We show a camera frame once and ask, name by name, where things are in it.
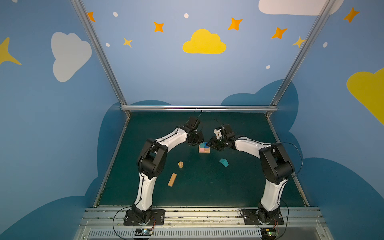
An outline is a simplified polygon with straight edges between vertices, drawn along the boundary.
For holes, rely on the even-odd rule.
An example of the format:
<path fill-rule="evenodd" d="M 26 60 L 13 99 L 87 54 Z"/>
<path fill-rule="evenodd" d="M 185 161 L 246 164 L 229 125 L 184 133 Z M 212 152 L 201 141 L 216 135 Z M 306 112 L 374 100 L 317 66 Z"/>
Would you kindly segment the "left controller board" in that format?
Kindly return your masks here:
<path fill-rule="evenodd" d="M 153 229 L 135 229 L 135 237 L 151 237 L 154 233 Z"/>

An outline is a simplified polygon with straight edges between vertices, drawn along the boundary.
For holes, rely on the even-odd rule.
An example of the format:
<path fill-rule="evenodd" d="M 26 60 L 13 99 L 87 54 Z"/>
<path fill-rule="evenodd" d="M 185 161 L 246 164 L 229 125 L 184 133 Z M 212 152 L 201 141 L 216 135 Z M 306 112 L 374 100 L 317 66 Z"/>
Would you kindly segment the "right aluminium frame post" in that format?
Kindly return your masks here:
<path fill-rule="evenodd" d="M 266 118 L 269 119 L 273 112 L 278 110 L 278 104 L 281 101 L 284 93 L 288 89 L 288 86 L 292 82 L 294 76 L 296 75 L 297 71 L 299 70 L 301 64 L 303 63 L 305 57 L 307 56 L 308 52 L 310 51 L 312 45 L 316 41 L 318 35 L 320 34 L 321 30 L 323 29 L 324 25 L 326 24 L 328 18 L 331 15 L 331 11 L 333 6 L 336 4 L 336 0 L 327 0 L 325 1 L 325 4 L 323 8 L 321 9 L 318 17 L 316 18 L 313 26 L 311 27 L 307 38 L 303 44 L 303 46 L 300 48 L 295 60 L 293 61 L 293 64 L 291 65 L 286 77 L 283 79 L 281 85 L 279 86 L 275 96 L 273 97 L 270 107 L 272 107 L 272 110 L 266 111 Z"/>

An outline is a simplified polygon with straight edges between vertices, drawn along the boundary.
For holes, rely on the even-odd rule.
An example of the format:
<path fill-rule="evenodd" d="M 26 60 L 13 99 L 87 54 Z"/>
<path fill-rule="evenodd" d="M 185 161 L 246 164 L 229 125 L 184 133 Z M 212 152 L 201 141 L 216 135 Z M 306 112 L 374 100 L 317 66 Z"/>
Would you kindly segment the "aluminium frame post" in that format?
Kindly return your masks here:
<path fill-rule="evenodd" d="M 128 118 L 131 117 L 131 112 L 129 110 L 123 110 L 122 107 L 127 104 L 127 101 L 124 97 L 124 94 L 122 92 L 122 89 L 117 81 L 117 78 L 112 70 L 112 67 L 107 59 L 107 56 L 105 54 L 105 51 L 103 50 L 103 47 L 100 43 L 100 40 L 96 34 L 96 31 L 93 27 L 92 21 L 90 20 L 88 13 L 86 12 L 85 5 L 83 1 L 80 0 L 71 0 L 71 3 L 92 43 L 92 46 L 100 60 L 100 63 L 110 81 L 110 84 L 121 104 L 121 110 L 125 112 L 126 116 Z"/>
<path fill-rule="evenodd" d="M 270 107 L 272 107 L 272 110 L 266 111 L 266 118 L 269 119 L 273 112 L 278 110 L 278 104 L 281 101 L 284 93 L 288 89 L 288 86 L 292 82 L 294 76 L 296 75 L 297 71 L 299 70 L 301 64 L 303 63 L 305 57 L 307 56 L 308 52 L 310 51 L 312 45 L 316 41 L 318 35 L 320 34 L 321 30 L 323 29 L 324 25 L 326 24 L 328 18 L 331 15 L 331 11 L 333 6 L 336 4 L 336 0 L 327 0 L 325 1 L 325 4 L 323 8 L 321 9 L 318 17 L 316 18 L 313 26 L 311 27 L 307 38 L 303 44 L 303 46 L 300 48 L 295 60 L 293 61 L 293 64 L 291 65 L 286 77 L 283 79 L 281 85 L 279 86 L 275 96 L 273 97 Z"/>

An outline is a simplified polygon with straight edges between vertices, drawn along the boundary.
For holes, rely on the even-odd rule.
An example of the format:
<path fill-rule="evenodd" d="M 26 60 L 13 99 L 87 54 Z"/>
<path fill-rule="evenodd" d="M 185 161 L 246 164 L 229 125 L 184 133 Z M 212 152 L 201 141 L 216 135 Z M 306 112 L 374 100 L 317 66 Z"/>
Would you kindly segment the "controller board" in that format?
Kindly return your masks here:
<path fill-rule="evenodd" d="M 261 228 L 261 240 L 275 240 L 278 236 L 276 229 L 271 228 Z"/>
<path fill-rule="evenodd" d="M 154 233 L 153 229 L 135 229 L 135 237 L 151 237 Z"/>

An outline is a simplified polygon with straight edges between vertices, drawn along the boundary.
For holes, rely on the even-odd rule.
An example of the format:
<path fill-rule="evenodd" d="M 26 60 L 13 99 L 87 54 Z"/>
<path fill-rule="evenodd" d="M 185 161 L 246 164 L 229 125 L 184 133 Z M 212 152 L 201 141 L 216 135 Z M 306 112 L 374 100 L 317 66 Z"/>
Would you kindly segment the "front aluminium rail bed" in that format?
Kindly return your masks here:
<path fill-rule="evenodd" d="M 318 208 L 281 208 L 283 225 L 245 225 L 244 207 L 159 207 L 163 226 L 124 226 L 128 208 L 86 209 L 76 240 L 261 240 L 261 228 L 276 229 L 276 240 L 331 240 L 333 236 Z M 135 237 L 135 229 L 153 229 L 151 237 Z"/>

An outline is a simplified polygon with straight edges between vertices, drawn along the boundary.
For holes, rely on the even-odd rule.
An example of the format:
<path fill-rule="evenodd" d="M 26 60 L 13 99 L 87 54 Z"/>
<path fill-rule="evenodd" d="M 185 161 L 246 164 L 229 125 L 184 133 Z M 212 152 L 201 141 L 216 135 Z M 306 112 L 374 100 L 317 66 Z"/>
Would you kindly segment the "right controller board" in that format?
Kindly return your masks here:
<path fill-rule="evenodd" d="M 275 240 L 278 236 L 276 229 L 271 228 L 261 228 L 261 240 Z"/>

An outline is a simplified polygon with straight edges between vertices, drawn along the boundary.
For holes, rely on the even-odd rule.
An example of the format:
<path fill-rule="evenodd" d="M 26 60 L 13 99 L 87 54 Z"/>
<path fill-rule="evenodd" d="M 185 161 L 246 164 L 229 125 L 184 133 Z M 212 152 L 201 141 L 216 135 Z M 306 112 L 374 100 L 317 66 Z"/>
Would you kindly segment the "left aluminium frame post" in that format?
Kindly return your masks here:
<path fill-rule="evenodd" d="M 126 116 L 128 118 L 131 117 L 131 112 L 129 110 L 123 110 L 122 107 L 127 104 L 127 101 L 124 97 L 124 94 L 122 92 L 122 89 L 117 81 L 117 78 L 112 70 L 112 67 L 107 59 L 107 56 L 105 54 L 105 51 L 103 50 L 103 47 L 100 43 L 100 40 L 96 34 L 96 31 L 93 27 L 92 21 L 90 20 L 88 13 L 86 12 L 85 5 L 83 1 L 80 0 L 71 0 L 71 3 L 92 43 L 92 46 L 100 60 L 100 63 L 110 81 L 110 84 L 121 104 L 121 110 L 125 112 Z"/>

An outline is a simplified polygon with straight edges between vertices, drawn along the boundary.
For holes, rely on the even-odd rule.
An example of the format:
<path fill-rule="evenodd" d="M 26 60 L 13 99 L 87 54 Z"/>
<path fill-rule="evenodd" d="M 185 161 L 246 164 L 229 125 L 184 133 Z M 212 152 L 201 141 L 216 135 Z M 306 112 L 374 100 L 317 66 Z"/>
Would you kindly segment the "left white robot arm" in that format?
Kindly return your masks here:
<path fill-rule="evenodd" d="M 129 211 L 139 224 L 150 221 L 156 180 L 165 167 L 169 151 L 183 143 L 196 146 L 203 142 L 203 132 L 187 126 L 179 126 L 162 138 L 146 140 L 137 162 L 138 194 Z"/>

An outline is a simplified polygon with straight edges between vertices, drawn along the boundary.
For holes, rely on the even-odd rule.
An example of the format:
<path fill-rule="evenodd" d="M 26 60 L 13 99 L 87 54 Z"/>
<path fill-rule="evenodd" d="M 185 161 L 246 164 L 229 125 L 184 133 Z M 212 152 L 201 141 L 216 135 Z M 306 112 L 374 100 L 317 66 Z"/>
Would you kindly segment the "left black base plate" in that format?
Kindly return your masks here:
<path fill-rule="evenodd" d="M 124 219 L 124 226 L 163 226 L 165 210 L 138 211 L 128 210 Z"/>

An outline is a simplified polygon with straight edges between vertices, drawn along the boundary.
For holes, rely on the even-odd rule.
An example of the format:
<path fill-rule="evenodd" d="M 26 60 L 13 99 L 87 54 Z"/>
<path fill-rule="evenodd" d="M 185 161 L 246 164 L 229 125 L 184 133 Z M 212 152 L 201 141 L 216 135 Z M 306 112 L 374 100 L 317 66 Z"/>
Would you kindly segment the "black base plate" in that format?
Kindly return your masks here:
<path fill-rule="evenodd" d="M 128 210 L 124 219 L 124 226 L 163 226 L 165 210 L 138 211 Z"/>
<path fill-rule="evenodd" d="M 280 209 L 266 211 L 264 209 L 241 209 L 245 225 L 283 225 L 284 219 Z"/>

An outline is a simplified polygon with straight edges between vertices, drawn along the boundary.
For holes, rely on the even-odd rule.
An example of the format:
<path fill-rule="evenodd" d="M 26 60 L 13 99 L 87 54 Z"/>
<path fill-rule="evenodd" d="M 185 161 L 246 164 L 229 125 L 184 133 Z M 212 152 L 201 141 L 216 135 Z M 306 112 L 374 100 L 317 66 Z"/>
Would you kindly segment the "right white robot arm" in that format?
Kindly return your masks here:
<path fill-rule="evenodd" d="M 283 224 L 284 219 L 280 211 L 281 197 L 289 177 L 295 171 L 283 144 L 262 143 L 236 136 L 230 139 L 212 137 L 207 146 L 217 151 L 231 148 L 260 159 L 266 184 L 256 213 L 257 221 L 262 225 Z"/>

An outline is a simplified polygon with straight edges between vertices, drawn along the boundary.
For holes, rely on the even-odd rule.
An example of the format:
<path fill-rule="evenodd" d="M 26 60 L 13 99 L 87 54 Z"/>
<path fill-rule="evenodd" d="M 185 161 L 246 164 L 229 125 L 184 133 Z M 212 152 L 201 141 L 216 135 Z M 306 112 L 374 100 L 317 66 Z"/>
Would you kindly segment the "back aluminium frame rail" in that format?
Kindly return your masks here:
<path fill-rule="evenodd" d="M 276 106 L 161 106 L 161 105 L 122 105 L 123 111 L 145 112 L 276 112 Z"/>

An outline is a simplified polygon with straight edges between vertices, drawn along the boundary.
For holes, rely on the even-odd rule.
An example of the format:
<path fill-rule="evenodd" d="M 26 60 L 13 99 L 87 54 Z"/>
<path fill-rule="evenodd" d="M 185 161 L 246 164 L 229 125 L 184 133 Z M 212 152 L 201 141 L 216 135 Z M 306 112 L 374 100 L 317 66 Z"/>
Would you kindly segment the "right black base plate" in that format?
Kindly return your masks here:
<path fill-rule="evenodd" d="M 241 209 L 245 225 L 283 225 L 284 219 L 280 209 L 266 211 L 264 209 Z"/>

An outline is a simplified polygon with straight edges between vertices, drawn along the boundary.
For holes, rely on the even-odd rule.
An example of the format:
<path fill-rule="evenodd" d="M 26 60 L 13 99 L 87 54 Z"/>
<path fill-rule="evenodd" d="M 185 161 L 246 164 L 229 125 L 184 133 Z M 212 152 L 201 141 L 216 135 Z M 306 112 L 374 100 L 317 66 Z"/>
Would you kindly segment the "teal house-shaped block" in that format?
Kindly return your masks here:
<path fill-rule="evenodd" d="M 229 166 L 229 162 L 227 159 L 220 159 L 219 162 L 224 166 L 224 167 L 228 167 Z"/>

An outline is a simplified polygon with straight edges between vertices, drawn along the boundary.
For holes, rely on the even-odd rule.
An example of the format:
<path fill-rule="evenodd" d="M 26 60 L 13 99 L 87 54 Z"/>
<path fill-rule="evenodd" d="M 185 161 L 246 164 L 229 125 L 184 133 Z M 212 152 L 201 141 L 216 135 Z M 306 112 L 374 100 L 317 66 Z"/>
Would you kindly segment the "long natural wood block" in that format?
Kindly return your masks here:
<path fill-rule="evenodd" d="M 172 186 L 174 185 L 175 180 L 176 180 L 176 177 L 177 177 L 177 174 L 175 174 L 175 173 L 173 173 L 173 174 L 171 175 L 171 178 L 170 178 L 169 183 L 168 183 L 168 186 L 169 186 L 169 187 L 172 187 Z"/>

